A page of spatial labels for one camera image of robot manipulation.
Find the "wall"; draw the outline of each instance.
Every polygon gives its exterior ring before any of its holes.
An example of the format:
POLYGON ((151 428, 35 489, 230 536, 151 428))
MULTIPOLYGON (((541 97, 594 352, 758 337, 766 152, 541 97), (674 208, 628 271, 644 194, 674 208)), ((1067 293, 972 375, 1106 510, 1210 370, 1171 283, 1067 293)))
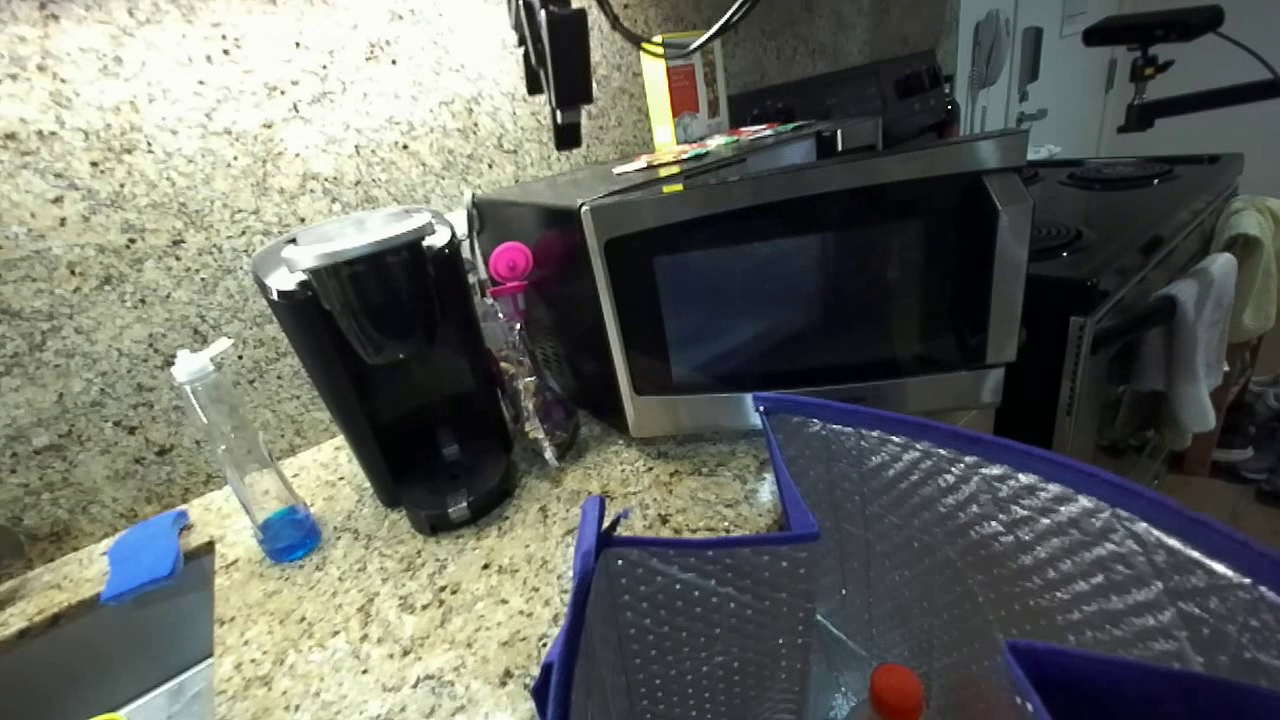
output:
MULTIPOLYGON (((169 386, 175 346, 237 340, 274 457, 331 435, 248 283, 248 254, 274 231, 368 202, 452 208, 465 187, 644 147, 636 54, 591 11, 586 147, 557 157, 505 7, 0 7, 0 575, 212 489, 169 386)), ((673 7, 705 19, 722 3, 619 3, 639 26, 674 26, 673 7)), ((937 22, 890 0, 765 0, 727 42, 727 78, 928 46, 937 22)))
POLYGON ((959 132, 983 128, 1027 128, 1027 157, 1097 157, 1103 128, 1106 46, 1084 46, 1081 31, 1117 14, 1119 0, 946 0, 953 19, 953 60, 959 97, 959 132), (975 22, 1001 11, 1006 19, 1003 62, 987 89, 972 84, 975 66, 975 22), (1020 89, 1023 72, 1023 31, 1044 26, 1039 76, 1020 89))
MULTIPOLYGON (((1179 0, 1123 0, 1123 11, 1148 7, 1183 7, 1179 0)), ((1280 62, 1280 3, 1276 0, 1221 0, 1228 11, 1223 31, 1240 35, 1270 62, 1280 62)), ((1221 84, 1263 78, 1268 72, 1244 54, 1240 46, 1205 35, 1195 42, 1165 42, 1154 46, 1165 60, 1177 60, 1168 76, 1160 76, 1148 97, 1177 97, 1221 84)), ((1117 84, 1106 97, 1106 124, 1117 128, 1123 116, 1130 89, 1117 84)), ((1103 136, 1103 152, 1244 152, 1244 192, 1280 194, 1280 101, 1221 106, 1205 116, 1160 118, 1153 132, 1135 136, 1103 136)))

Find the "microwave window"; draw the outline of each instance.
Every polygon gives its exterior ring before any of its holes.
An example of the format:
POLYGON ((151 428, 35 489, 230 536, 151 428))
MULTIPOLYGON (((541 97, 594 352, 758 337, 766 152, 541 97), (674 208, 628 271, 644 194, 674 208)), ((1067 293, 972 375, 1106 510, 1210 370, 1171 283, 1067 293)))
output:
POLYGON ((739 364, 788 368, 788 343, 822 315, 818 287, 797 278, 818 269, 818 236, 661 254, 673 385, 733 375, 739 364))
POLYGON ((606 245, 636 392, 946 370, 983 356, 996 208, 946 187, 817 194, 606 245))

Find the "red cap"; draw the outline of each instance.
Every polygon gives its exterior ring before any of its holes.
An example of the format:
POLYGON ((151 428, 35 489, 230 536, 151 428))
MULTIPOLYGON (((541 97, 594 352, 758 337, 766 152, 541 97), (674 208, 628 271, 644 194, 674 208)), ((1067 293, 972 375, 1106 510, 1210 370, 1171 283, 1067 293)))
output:
POLYGON ((875 664, 866 701, 875 720, 918 720, 922 680, 907 664, 875 664))

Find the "backsplash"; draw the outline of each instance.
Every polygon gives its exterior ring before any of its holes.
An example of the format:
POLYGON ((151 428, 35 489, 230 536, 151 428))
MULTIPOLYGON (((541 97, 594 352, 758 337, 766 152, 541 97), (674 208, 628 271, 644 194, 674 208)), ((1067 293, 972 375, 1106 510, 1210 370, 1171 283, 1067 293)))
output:
MULTIPOLYGON (((180 432, 175 346, 237 340, 270 457, 337 435, 248 283, 264 239, 371 202, 452 208, 465 187, 649 142, 636 54, 591 11, 594 104, 582 147, 557 157, 505 11, 509 0, 0 7, 0 575, 215 482, 180 432)), ((665 3, 619 11, 674 22, 665 3)), ((940 3, 905 14, 890 0, 765 0, 727 38, 727 78, 899 54, 937 26, 940 3)))

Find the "microwave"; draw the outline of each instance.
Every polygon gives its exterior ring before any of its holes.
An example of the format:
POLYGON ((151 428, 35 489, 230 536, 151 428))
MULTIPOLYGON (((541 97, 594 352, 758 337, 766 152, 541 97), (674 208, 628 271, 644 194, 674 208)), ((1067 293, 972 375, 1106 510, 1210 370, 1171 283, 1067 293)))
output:
POLYGON ((631 435, 755 428, 752 392, 987 428, 1020 337, 1023 142, 579 167, 472 194, 467 245, 530 248, 541 370, 631 435))

